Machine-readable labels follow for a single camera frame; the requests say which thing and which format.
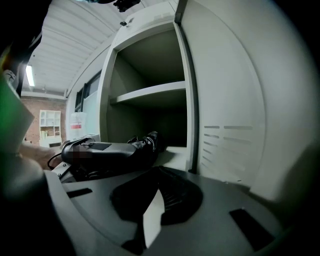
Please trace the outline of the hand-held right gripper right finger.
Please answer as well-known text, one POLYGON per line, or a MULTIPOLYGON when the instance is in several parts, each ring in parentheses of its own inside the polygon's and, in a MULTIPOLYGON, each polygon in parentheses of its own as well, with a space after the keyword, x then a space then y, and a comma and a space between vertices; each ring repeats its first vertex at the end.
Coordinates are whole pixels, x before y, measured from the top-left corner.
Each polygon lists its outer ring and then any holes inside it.
POLYGON ((159 167, 158 189, 164 201, 162 226, 188 221, 203 202, 203 192, 198 185, 167 167, 159 167))

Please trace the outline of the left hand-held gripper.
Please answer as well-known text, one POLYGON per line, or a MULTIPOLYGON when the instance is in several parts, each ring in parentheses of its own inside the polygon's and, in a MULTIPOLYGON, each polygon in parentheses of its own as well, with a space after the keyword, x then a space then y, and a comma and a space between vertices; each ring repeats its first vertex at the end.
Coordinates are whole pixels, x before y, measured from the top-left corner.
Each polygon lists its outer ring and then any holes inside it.
MULTIPOLYGON (((2 201, 39 201, 50 196, 45 173, 33 159, 22 156, 20 146, 32 114, 16 91, 0 76, 0 199, 2 201)), ((73 167, 61 162, 52 172, 60 182, 74 183, 73 167)))

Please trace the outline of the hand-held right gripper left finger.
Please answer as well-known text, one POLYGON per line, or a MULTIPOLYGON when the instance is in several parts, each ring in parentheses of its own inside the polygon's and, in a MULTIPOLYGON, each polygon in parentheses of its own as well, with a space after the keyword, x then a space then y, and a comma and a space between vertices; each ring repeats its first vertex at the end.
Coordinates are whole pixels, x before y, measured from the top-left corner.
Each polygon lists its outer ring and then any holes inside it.
POLYGON ((153 167, 111 192, 112 206, 122 220, 141 221, 159 189, 159 175, 160 168, 153 167))

